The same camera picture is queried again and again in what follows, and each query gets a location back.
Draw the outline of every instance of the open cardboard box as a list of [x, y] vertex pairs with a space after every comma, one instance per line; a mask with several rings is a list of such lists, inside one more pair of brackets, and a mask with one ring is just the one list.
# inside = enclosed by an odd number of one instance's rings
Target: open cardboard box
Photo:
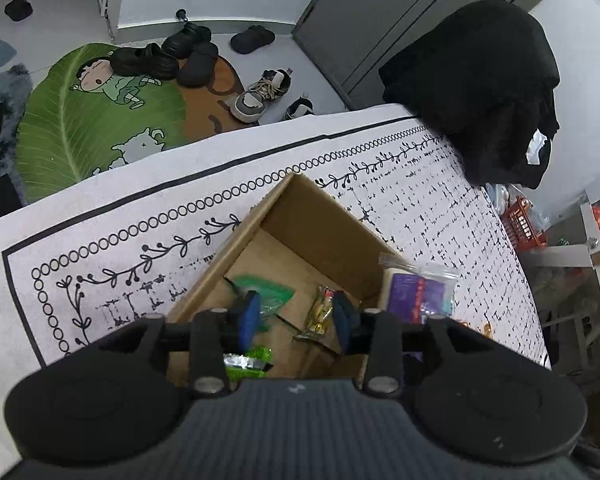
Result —
[[[291, 300], [272, 318], [270, 330], [254, 344], [272, 349], [268, 377], [309, 378], [360, 373], [362, 358], [341, 358], [334, 327], [320, 346], [295, 340], [317, 296], [318, 286], [344, 290], [353, 305], [376, 306], [382, 286], [381, 253], [395, 253], [302, 174], [289, 174], [272, 189], [233, 232], [196, 286], [168, 315], [186, 322], [200, 310], [230, 306], [234, 293], [222, 278], [254, 274], [295, 289]], [[172, 355], [168, 376], [186, 380], [186, 353]]]

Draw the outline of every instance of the green rug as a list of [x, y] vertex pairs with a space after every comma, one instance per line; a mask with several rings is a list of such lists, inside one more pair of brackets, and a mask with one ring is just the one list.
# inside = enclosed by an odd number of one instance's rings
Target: green rug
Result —
[[70, 52], [31, 93], [16, 149], [29, 202], [187, 143], [176, 83], [114, 75], [114, 48], [90, 43]]

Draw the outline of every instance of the purple package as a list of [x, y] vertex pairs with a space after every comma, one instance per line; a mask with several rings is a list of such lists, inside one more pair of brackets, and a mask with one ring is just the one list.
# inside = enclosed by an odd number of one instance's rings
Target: purple package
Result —
[[423, 323], [431, 314], [442, 314], [445, 284], [417, 274], [394, 274], [387, 311], [405, 323]]

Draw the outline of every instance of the leaf-shaped rug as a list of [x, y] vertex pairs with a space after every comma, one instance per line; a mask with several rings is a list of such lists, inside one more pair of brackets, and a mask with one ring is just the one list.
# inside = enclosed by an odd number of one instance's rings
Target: leaf-shaped rug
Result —
[[90, 43], [68, 53], [31, 93], [16, 148], [29, 202], [187, 143], [175, 81], [114, 75], [114, 49]]
[[184, 136], [189, 142], [257, 125], [241, 123], [231, 115], [225, 101], [237, 98], [244, 86], [235, 68], [222, 56], [218, 56], [211, 81], [205, 86], [178, 88], [187, 108]]

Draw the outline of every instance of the black crocs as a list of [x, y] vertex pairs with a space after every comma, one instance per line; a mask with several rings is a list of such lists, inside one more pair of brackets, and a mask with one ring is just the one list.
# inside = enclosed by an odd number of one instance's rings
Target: black crocs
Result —
[[156, 43], [144, 48], [119, 48], [111, 54], [113, 73], [124, 77], [148, 74], [168, 81], [178, 73], [178, 60], [165, 54]]
[[11, 0], [4, 6], [4, 13], [14, 22], [21, 22], [33, 12], [33, 7], [27, 0]]
[[257, 48], [273, 43], [276, 35], [262, 25], [251, 25], [231, 38], [231, 48], [238, 54], [250, 54]]
[[206, 85], [214, 74], [218, 60], [218, 47], [205, 41], [193, 47], [193, 52], [178, 72], [178, 84], [187, 88]]
[[178, 59], [187, 59], [198, 43], [211, 41], [211, 29], [187, 22], [180, 32], [171, 34], [162, 44], [162, 51]]

